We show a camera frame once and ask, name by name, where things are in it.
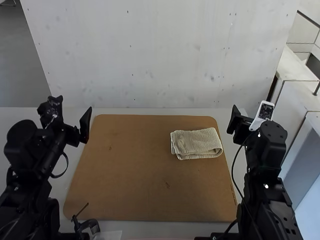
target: concrete wall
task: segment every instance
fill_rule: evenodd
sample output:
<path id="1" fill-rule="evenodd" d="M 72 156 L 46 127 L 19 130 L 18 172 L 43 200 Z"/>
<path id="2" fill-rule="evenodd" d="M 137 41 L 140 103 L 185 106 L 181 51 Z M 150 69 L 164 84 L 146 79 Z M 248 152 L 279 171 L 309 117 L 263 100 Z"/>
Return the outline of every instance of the concrete wall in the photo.
<path id="1" fill-rule="evenodd" d="M 48 95 L 46 76 L 19 1 L 16 7 L 0 6 L 0 107 L 37 107 Z"/>
<path id="2" fill-rule="evenodd" d="M 65 106 L 226 108 L 267 97 L 298 0 L 23 0 Z"/>

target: white panel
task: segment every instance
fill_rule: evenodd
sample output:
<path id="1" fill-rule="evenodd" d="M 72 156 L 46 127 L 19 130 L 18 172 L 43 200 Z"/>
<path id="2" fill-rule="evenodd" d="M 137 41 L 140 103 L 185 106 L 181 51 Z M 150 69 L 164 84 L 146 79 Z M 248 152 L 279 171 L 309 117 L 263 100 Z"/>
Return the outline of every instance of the white panel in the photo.
<path id="1" fill-rule="evenodd" d="M 302 62 L 307 60 L 309 56 L 309 53 L 304 53 L 304 52 L 296 52 L 295 54 L 298 56 L 298 58 L 300 58 Z"/>
<path id="2" fill-rule="evenodd" d="M 318 47 L 320 47 L 320 36 L 318 34 L 318 37 L 315 40 L 315 45 L 317 45 Z"/>
<path id="3" fill-rule="evenodd" d="M 267 97 L 298 0 L 23 0 L 65 106 L 214 108 Z"/>
<path id="4" fill-rule="evenodd" d="M 319 28 L 296 14 L 292 28 L 289 32 L 287 43 L 311 43 L 313 44 L 318 35 Z"/>
<path id="5" fill-rule="evenodd" d="M 286 150 L 290 149 L 300 126 L 307 114 L 306 108 L 300 103 L 299 96 L 291 87 L 291 82 L 285 81 L 273 112 L 273 121 L 280 124 L 288 133 L 285 140 Z"/>
<path id="6" fill-rule="evenodd" d="M 311 53 L 320 61 L 320 48 L 318 45 L 313 45 Z"/>
<path id="7" fill-rule="evenodd" d="M 320 1 L 300 0 L 299 10 L 316 23 L 320 24 Z"/>
<path id="8" fill-rule="evenodd" d="M 287 43 L 286 44 L 295 54 L 298 52 L 302 53 L 310 53 L 314 44 L 312 43 Z"/>
<path id="9" fill-rule="evenodd" d="M 292 147 L 290 148 L 285 159 L 283 160 L 283 163 L 281 165 L 281 172 L 279 174 L 280 178 L 282 179 L 286 178 L 287 173 L 289 172 L 289 169 L 294 163 L 302 145 L 304 144 L 311 130 L 312 130 L 312 127 L 309 121 L 305 120 L 301 128 L 298 130 L 297 136 L 294 142 L 292 143 Z"/>
<path id="10" fill-rule="evenodd" d="M 320 239 L 320 176 L 295 210 L 295 218 L 304 240 Z"/>

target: beige towel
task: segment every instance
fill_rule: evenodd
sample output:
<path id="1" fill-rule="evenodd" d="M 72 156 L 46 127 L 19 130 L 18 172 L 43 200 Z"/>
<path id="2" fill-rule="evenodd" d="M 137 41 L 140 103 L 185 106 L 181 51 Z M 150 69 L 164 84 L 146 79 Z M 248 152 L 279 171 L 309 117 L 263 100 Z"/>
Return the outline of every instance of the beige towel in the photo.
<path id="1" fill-rule="evenodd" d="M 171 153 L 178 159 L 210 159 L 219 157 L 222 143 L 214 127 L 196 130 L 171 132 Z"/>

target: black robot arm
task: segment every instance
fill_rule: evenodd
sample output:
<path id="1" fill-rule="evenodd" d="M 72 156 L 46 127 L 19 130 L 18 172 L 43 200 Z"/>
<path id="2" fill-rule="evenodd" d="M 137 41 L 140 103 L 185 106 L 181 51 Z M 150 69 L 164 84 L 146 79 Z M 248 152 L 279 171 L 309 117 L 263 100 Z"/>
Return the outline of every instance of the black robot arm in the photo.
<path id="1" fill-rule="evenodd" d="M 244 195 L 239 191 L 242 201 L 237 207 L 236 220 L 231 224 L 238 224 L 238 233 L 228 233 L 230 227 L 224 233 L 213 232 L 210 239 L 302 240 L 292 202 L 278 177 L 286 153 L 287 131 L 269 120 L 256 131 L 250 131 L 252 121 L 242 116 L 234 105 L 226 130 L 228 134 L 234 133 L 235 144 L 245 147 L 247 164 Z"/>
<path id="2" fill-rule="evenodd" d="M 10 163 L 6 188 L 0 196 L 0 240 L 83 240 L 83 226 L 78 223 L 75 233 L 59 233 L 59 203 L 49 198 L 52 186 L 49 177 L 66 145 L 77 147 L 89 139 L 90 107 L 80 119 L 79 129 L 64 123 L 63 97 L 49 96 L 37 109 L 43 129 L 31 120 L 16 123 L 7 133 L 4 154 Z M 100 231 L 92 219 L 91 230 Z"/>

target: white device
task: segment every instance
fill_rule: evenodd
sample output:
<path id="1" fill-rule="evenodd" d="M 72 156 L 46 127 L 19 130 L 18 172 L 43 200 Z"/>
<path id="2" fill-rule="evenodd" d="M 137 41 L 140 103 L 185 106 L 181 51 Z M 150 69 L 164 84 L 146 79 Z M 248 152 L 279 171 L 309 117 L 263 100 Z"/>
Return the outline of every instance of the white device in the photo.
<path id="1" fill-rule="evenodd" d="M 272 120 L 275 105 L 269 101 L 261 101 L 258 112 L 255 115 L 253 122 L 251 123 L 249 130 L 255 131 L 260 128 L 260 125 L 267 120 Z"/>

